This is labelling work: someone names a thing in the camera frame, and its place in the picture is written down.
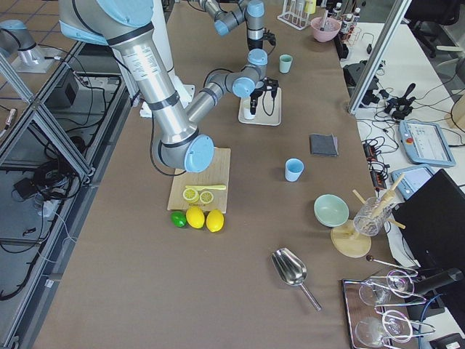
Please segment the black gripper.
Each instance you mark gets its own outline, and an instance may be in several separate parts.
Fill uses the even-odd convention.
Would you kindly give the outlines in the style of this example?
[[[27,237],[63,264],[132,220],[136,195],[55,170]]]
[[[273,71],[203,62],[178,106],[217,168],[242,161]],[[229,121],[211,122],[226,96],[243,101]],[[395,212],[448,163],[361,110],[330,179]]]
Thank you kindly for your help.
[[[265,78],[261,80],[259,86],[250,95],[250,114],[256,114],[259,97],[264,93],[262,100],[263,111],[266,116],[272,116],[275,112],[275,98],[278,87],[279,81],[277,79]]]
[[[247,45],[248,50],[263,49],[264,42],[267,41],[271,46],[271,52],[275,48],[275,34],[267,28],[259,30],[247,29]]]

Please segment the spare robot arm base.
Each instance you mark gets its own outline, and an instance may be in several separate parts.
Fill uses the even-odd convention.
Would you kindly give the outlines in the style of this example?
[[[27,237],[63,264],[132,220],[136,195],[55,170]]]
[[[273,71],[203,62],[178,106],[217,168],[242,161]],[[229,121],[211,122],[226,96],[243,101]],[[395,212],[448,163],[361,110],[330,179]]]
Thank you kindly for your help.
[[[20,73],[46,73],[52,64],[21,20],[1,22],[1,54],[5,58],[17,54],[12,67]]]

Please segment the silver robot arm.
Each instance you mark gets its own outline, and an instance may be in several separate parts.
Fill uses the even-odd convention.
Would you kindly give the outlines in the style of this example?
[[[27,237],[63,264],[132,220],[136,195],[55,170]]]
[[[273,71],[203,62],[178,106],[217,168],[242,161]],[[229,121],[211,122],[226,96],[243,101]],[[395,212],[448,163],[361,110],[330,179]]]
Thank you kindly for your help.
[[[217,1],[200,1],[221,36],[245,23],[248,62],[241,71],[215,73],[187,107],[182,105],[153,40],[153,1],[60,1],[62,34],[76,41],[109,46],[119,52],[161,128],[153,138],[151,158],[164,165],[202,172],[214,157],[213,140],[200,133],[198,122],[228,92],[246,98],[264,85],[268,55],[259,44],[264,36],[263,1],[239,1],[237,9],[221,10]]]
[[[214,21],[214,28],[220,36],[226,36],[234,29],[246,25],[248,50],[262,49],[267,41],[271,54],[276,47],[275,34],[265,27],[265,6],[263,1],[234,1],[236,8],[226,11],[220,1],[188,1],[193,9],[207,13]]]

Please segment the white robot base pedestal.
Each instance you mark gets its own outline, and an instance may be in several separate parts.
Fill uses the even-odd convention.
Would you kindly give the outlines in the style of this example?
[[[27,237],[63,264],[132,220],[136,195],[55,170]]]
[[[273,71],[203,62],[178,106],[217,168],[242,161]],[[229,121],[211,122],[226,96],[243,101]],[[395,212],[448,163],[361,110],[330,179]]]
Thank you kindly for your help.
[[[180,77],[178,77],[175,69],[174,69],[174,61],[171,55],[171,46],[169,43],[169,36],[166,30],[166,16],[163,10],[162,1],[150,1],[153,3],[153,14],[152,14],[152,24],[154,27],[154,33],[152,35],[153,42],[156,46],[156,49],[159,53],[160,63],[163,62],[165,69],[171,79],[171,82],[178,92],[179,100],[182,104],[183,108],[186,108],[192,101],[193,96],[195,93],[195,85],[183,84]],[[155,76],[149,75],[148,76],[149,82],[144,82],[144,87],[142,95],[145,100],[148,99],[147,94],[153,94],[153,90],[158,87],[159,83],[155,82]],[[148,102],[143,102],[142,107],[139,112],[140,116],[143,118],[151,118],[152,111],[148,106]]]

